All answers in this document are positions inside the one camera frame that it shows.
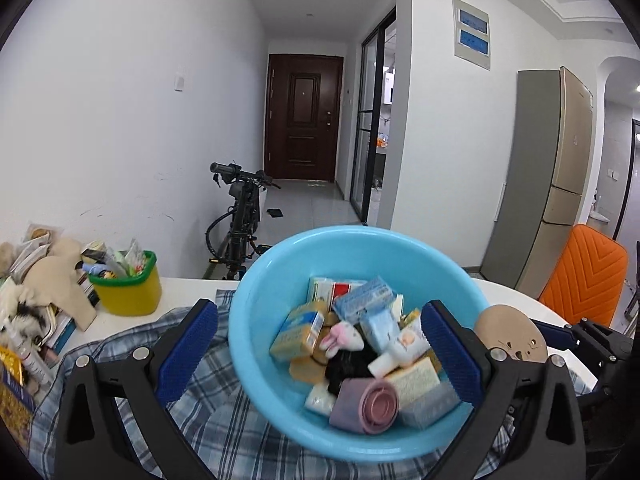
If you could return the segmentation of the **black hair scrunchie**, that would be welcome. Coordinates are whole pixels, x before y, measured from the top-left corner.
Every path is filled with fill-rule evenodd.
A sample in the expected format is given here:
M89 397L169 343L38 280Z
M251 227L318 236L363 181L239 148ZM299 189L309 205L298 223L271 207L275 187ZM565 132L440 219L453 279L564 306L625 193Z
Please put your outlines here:
M372 378L369 364L377 357L376 352L367 344L360 351L338 350L337 354L329 359L324 372L329 393L338 396L346 379Z

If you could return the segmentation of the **tan translucent soap bar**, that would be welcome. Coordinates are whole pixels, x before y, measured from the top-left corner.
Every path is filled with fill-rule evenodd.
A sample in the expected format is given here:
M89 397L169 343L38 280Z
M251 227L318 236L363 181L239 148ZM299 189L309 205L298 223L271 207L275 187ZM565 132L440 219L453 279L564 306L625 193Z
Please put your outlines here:
M326 364L319 363L312 356L292 360L288 372L294 380L312 386L326 380Z

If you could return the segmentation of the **grey gold refrigerator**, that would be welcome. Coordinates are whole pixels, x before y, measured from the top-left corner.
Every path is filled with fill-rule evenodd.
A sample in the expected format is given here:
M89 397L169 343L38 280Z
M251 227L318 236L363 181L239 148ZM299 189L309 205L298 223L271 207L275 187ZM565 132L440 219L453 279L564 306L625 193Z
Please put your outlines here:
M518 73L510 162L484 278L541 295L578 217L592 123L592 94L566 67Z

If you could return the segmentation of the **black scooter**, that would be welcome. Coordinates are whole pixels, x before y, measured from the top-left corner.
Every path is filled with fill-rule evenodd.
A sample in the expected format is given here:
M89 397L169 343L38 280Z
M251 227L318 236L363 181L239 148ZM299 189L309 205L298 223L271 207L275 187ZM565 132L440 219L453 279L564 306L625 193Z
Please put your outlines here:
M209 170L216 185L220 185L220 181L228 185L229 195L234 198L234 203L205 231L205 243L210 258L203 278L212 278L218 266L224 266L227 271L222 278L227 281L239 281L247 271L247 260L263 255L270 248L268 244L256 243L255 234L260 222L260 192L267 188L280 190L281 187L262 170L247 172L237 164L224 165L213 162ZM230 220L229 229L219 246L215 248L210 234L227 219Z

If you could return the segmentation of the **orange chair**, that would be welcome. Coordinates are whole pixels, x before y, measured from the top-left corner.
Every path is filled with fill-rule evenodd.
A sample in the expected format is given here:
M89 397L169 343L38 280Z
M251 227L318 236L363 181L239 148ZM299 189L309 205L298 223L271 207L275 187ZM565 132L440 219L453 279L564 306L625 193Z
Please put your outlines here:
M576 224L538 301L570 324L586 318L608 327L627 266L622 245L590 226Z

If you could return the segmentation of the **yellow snack packet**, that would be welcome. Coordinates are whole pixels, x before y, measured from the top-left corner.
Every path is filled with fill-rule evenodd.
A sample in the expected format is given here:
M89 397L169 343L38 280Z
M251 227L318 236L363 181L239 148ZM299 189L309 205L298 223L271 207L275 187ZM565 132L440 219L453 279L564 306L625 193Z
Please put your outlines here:
M406 327L414 322L417 318L420 318L421 310L413 309L411 312L407 313L400 322L401 327Z

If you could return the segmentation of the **light blue plastic basin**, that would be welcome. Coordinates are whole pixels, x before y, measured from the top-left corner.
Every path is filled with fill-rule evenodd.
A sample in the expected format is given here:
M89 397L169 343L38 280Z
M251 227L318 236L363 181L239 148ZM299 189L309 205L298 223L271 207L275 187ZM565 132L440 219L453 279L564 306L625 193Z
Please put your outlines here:
M471 405L462 403L434 425L417 430L395 422L378 436L351 434L305 408L309 387L269 353L292 309L307 300L312 278L370 280L379 276L404 296L406 309L441 301L464 327L489 304L472 278L437 249L414 238L368 226L329 226L282 240L259 257L236 290L229 314L232 364L256 410L304 448L356 463L408 460L444 448Z

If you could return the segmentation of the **blue patterned packet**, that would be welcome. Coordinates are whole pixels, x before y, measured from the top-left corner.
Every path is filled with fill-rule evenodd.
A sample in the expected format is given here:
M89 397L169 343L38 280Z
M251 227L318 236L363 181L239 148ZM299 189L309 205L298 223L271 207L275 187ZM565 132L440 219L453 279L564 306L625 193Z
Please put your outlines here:
M370 313L388 308L396 298L390 285L377 276L334 300L333 310L341 321L358 324Z

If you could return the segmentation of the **white small bottle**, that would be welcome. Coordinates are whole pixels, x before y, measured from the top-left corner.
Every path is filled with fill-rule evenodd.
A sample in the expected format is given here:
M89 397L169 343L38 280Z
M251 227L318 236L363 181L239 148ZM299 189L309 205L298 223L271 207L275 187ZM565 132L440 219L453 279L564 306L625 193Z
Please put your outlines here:
M383 378L398 367L406 368L420 359L431 344L425 337L418 316L405 326L385 351L368 365L374 378Z

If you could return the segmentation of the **white wall switch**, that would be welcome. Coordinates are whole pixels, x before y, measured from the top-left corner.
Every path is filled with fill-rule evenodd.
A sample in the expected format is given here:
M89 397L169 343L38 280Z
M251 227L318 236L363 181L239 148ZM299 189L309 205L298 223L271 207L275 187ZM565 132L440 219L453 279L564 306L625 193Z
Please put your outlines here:
M177 92L183 92L184 90L184 84L186 83L186 78L184 78L183 75L181 74L177 74L175 76L175 85L174 85L174 89Z

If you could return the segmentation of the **clear plastic small box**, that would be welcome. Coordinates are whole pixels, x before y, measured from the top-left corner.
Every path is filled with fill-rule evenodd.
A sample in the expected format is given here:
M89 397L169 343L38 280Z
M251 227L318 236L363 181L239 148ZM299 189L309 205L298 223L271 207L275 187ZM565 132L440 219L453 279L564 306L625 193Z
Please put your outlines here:
M423 430L434 425L460 403L451 382L440 382L402 408L399 412L400 420L408 427Z

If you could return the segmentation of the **gold blue cigarette pack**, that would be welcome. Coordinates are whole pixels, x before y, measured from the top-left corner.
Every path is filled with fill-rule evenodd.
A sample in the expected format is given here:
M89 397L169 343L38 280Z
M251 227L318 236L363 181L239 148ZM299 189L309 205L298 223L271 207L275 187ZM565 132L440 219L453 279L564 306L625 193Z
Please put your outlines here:
M324 300L307 302L293 309L274 338L270 356L279 362L311 356L328 311L329 306Z

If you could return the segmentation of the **yellow green bin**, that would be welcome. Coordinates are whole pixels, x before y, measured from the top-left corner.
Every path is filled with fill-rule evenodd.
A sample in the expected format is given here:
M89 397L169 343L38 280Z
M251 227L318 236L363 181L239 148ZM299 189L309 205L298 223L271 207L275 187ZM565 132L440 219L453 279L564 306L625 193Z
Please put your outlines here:
M162 285L154 252L146 250L143 271L132 278L98 278L89 281L108 313L118 316L145 316L154 313L160 304Z

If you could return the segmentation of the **pale green soap box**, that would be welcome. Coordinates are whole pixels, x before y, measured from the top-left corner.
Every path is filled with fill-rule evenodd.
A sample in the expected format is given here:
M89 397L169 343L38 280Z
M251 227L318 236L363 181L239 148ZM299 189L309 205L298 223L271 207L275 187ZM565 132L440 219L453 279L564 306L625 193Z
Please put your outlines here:
M428 356L414 362L411 366L400 368L385 377L395 389L398 406L402 410L420 399L440 384L437 370Z

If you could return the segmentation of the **white red medicine box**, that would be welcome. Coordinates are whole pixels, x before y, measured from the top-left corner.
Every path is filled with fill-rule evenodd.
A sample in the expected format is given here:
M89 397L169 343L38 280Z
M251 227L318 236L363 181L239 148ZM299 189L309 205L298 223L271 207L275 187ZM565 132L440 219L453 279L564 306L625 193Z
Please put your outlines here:
M334 280L333 278L316 276L309 280L307 300L322 300L328 306L332 306L336 298L348 294L363 284L363 280Z

